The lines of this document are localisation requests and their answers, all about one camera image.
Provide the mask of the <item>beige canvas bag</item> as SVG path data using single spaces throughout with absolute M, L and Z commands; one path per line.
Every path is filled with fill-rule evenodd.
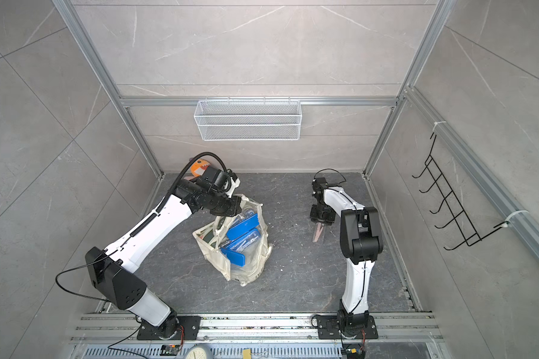
M 217 217 L 195 230 L 193 238 L 204 258 L 227 281 L 242 287 L 256 281 L 272 253 L 268 242 L 263 205 L 239 196 L 242 212 L 235 217 Z

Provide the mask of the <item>blue compass set case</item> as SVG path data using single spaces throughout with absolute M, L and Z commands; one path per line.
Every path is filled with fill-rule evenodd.
M 232 224 L 226 233 L 226 237 L 229 240 L 239 239 L 257 226 L 259 226 L 258 214 L 253 212 L 253 214 L 247 218 L 238 221 L 237 224 Z

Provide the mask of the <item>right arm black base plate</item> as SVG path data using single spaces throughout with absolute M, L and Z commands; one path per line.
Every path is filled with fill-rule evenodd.
M 321 340 L 376 340 L 379 338 L 374 317 L 368 313 L 359 315 L 314 315 L 311 324 L 317 329 Z

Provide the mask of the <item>clear pink compass case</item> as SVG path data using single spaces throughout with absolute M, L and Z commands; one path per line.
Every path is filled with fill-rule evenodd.
M 316 224 L 314 235 L 312 237 L 312 242 L 319 242 L 320 240 L 322 240 L 324 228 L 325 226 L 323 223 Z

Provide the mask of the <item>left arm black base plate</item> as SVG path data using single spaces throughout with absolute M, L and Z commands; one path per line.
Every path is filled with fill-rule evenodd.
M 202 318 L 200 316 L 169 317 L 161 326 L 152 326 L 142 320 L 137 340 L 195 340 Z

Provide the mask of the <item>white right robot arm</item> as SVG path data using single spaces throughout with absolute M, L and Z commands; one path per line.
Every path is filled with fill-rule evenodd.
M 347 263 L 341 310 L 349 316 L 365 315 L 369 312 L 371 272 L 384 248 L 379 213 L 376 208 L 354 200 L 340 184 L 330 183 L 324 177 L 314 178 L 311 187 L 317 201 L 310 211 L 310 220 L 317 225 L 314 241 L 323 236 L 325 227 L 340 219 L 339 244 Z

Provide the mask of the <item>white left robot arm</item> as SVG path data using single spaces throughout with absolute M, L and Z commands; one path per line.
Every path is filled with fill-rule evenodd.
M 234 190 L 237 175 L 215 153 L 193 157 L 181 170 L 160 203 L 132 230 L 104 249 L 92 248 L 85 261 L 92 286 L 118 309 L 140 317 L 160 330 L 176 325 L 173 308 L 136 276 L 146 257 L 196 212 L 234 217 L 241 199 Z

